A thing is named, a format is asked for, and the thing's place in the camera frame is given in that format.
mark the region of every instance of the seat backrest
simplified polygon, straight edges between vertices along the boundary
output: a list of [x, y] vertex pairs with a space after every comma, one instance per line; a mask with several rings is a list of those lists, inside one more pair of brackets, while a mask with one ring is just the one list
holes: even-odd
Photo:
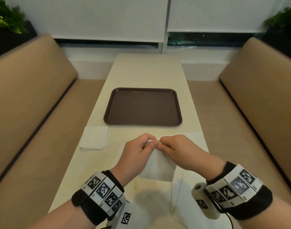
[[48, 34], [0, 57], [0, 174], [76, 76]]
[[251, 38], [220, 80], [291, 181], [291, 59]]

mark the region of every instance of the person's left hand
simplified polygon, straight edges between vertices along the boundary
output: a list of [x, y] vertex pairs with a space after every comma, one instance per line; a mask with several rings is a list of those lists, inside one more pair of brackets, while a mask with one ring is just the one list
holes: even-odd
[[[145, 147], [148, 140], [153, 141]], [[147, 133], [126, 142], [117, 165], [110, 169], [123, 187], [144, 170], [151, 153], [158, 144], [158, 140]]]

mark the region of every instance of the wristband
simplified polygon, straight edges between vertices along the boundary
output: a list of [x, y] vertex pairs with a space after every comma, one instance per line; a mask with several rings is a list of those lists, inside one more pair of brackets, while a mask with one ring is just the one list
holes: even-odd
[[96, 172], [71, 198], [74, 206], [81, 206], [87, 218], [99, 225], [125, 202], [124, 188], [109, 171]]
[[272, 192], [241, 165], [227, 162], [223, 172], [207, 181], [206, 191], [220, 207], [237, 220], [250, 219], [270, 206]]

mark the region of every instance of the hand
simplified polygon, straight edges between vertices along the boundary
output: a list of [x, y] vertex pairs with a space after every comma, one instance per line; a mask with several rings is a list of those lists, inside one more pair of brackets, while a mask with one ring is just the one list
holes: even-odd
[[[145, 147], [148, 140], [153, 141]], [[151, 153], [158, 144], [158, 140], [147, 133], [126, 142], [117, 165], [110, 170], [123, 187], [144, 170]]]
[[157, 149], [166, 153], [179, 167], [194, 171], [206, 180], [222, 173], [225, 162], [194, 144], [184, 135], [164, 136]]

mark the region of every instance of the seat cushion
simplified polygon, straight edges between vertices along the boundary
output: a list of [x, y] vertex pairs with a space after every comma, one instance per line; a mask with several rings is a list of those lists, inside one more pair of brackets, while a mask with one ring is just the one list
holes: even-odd
[[0, 183], [0, 229], [25, 229], [52, 204], [104, 80], [77, 80]]
[[0, 175], [77, 75], [48, 34], [0, 57]]
[[291, 190], [223, 86], [216, 81], [188, 85], [209, 152], [242, 165], [291, 204]]
[[291, 181], [291, 59], [251, 38], [220, 79]]

